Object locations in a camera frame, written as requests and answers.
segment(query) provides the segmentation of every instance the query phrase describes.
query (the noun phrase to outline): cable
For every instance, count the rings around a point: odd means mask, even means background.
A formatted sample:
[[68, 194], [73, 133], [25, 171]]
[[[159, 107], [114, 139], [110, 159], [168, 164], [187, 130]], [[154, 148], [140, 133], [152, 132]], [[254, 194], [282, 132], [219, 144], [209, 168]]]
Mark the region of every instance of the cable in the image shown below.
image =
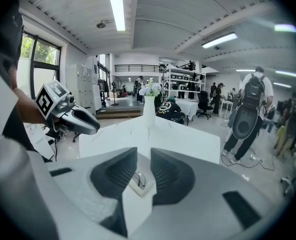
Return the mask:
[[272, 172], [275, 170], [274, 162], [273, 162], [273, 153], [272, 153], [272, 155], [271, 155], [271, 163], [272, 163], [272, 167], [273, 167], [273, 169], [270, 169], [270, 168], [264, 167], [263, 164], [262, 164], [262, 162], [263, 162], [263, 161], [260, 159], [260, 164], [261, 164], [261, 167], [262, 167], [263, 169], [268, 170], [268, 171], [272, 171]]
[[55, 138], [54, 139], [54, 146], [56, 147], [56, 155], [55, 155], [55, 159], [56, 159], [56, 161], [57, 161], [57, 155], [58, 155], [58, 148], [57, 148], [57, 139]]
[[222, 163], [225, 165], [225, 166], [228, 166], [228, 167], [230, 167], [230, 166], [234, 166], [234, 165], [239, 165], [239, 166], [242, 166], [242, 167], [245, 167], [245, 168], [253, 168], [253, 167], [255, 167], [255, 166], [257, 166], [260, 162], [258, 161], [255, 165], [253, 165], [253, 166], [245, 166], [245, 165], [243, 165], [243, 164], [240, 164], [240, 163], [232, 163], [232, 164], [226, 164], [224, 161], [223, 161], [223, 159], [222, 159], [222, 152], [221, 152], [221, 155], [220, 155], [220, 157], [221, 157], [221, 161], [222, 161]]

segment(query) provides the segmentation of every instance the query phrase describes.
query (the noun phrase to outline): office chair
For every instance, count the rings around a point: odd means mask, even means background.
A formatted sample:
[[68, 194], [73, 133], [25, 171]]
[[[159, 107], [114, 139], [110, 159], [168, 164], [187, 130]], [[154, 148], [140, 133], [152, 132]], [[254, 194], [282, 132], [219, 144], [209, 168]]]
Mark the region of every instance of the office chair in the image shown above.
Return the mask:
[[202, 90], [200, 93], [198, 93], [198, 99], [199, 99], [198, 107], [203, 111], [203, 112], [201, 111], [197, 112], [197, 114], [199, 114], [198, 117], [201, 115], [206, 116], [207, 119], [209, 120], [211, 115], [207, 113], [207, 110], [213, 110], [213, 107], [208, 106], [208, 93]]

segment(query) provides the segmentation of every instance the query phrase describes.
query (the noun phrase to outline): window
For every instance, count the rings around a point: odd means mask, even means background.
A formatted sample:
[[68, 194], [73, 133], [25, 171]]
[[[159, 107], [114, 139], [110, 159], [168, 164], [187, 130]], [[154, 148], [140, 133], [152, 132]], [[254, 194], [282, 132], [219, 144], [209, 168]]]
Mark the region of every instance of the window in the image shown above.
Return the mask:
[[32, 38], [30, 38], [28, 36], [23, 36], [20, 58], [29, 58], [30, 57], [32, 44], [33, 44]]
[[61, 49], [36, 35], [23, 36], [18, 64], [18, 87], [35, 99], [44, 83], [60, 81]]
[[58, 65], [59, 61], [57, 60], [58, 49], [47, 44], [46, 42], [37, 41], [36, 51], [34, 54], [34, 61], [44, 62], [51, 65]]
[[99, 70], [99, 79], [102, 79], [104, 81], [107, 80], [107, 73], [102, 69]]
[[99, 62], [103, 65], [103, 66], [107, 66], [107, 61], [106, 61], [106, 55], [105, 54], [100, 54], [99, 55]]

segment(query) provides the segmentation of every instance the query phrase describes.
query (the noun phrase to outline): white table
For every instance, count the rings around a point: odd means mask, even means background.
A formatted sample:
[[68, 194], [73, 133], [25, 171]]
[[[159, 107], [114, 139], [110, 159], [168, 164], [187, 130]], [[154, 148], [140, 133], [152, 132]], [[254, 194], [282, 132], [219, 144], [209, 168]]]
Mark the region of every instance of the white table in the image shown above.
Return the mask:
[[188, 118], [188, 120], [192, 121], [193, 116], [197, 114], [198, 110], [198, 103], [192, 102], [192, 101], [187, 101], [183, 99], [176, 99], [176, 103], [179, 105], [181, 108], [181, 111], [184, 112]]
[[95, 135], [80, 135], [80, 157], [91, 157], [126, 147], [137, 147], [150, 158], [151, 148], [160, 148], [219, 164], [218, 136], [156, 117], [151, 129], [137, 117], [98, 130]]
[[229, 116], [231, 115], [233, 102], [231, 102], [231, 101], [227, 101], [227, 100], [224, 100], [224, 99], [221, 100], [221, 106], [220, 106], [219, 116], [221, 115], [222, 105], [223, 105], [223, 104], [227, 104], [227, 109], [226, 109], [226, 112], [224, 113], [224, 116], [223, 116], [223, 118], [225, 118], [226, 115], [227, 115], [227, 112], [228, 112], [229, 104], [231, 105], [231, 106], [230, 106], [230, 111], [229, 111]]

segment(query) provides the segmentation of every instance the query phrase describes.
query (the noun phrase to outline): glass window frame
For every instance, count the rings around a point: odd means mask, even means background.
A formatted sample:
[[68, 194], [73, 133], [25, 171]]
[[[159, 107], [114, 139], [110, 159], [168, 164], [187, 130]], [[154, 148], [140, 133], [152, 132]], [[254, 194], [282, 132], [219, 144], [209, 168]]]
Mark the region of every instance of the glass window frame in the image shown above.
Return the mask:
[[[31, 60], [31, 63], [30, 63], [30, 94], [31, 94], [31, 99], [35, 100], [37, 93], [35, 93], [35, 89], [34, 89], [34, 69], [39, 68], [39, 69], [46, 69], [46, 70], [54, 70], [56, 79], [58, 81], [60, 81], [61, 47], [57, 46], [47, 40], [40, 38], [38, 35], [33, 35], [28, 32], [25, 32], [24, 36], [32, 38], [32, 40], [33, 40], [32, 49], [30, 51], [30, 60]], [[56, 64], [57, 65], [34, 60], [35, 51], [36, 51], [38, 41], [41, 41], [41, 42], [57, 49], [57, 57], [56, 57]]]

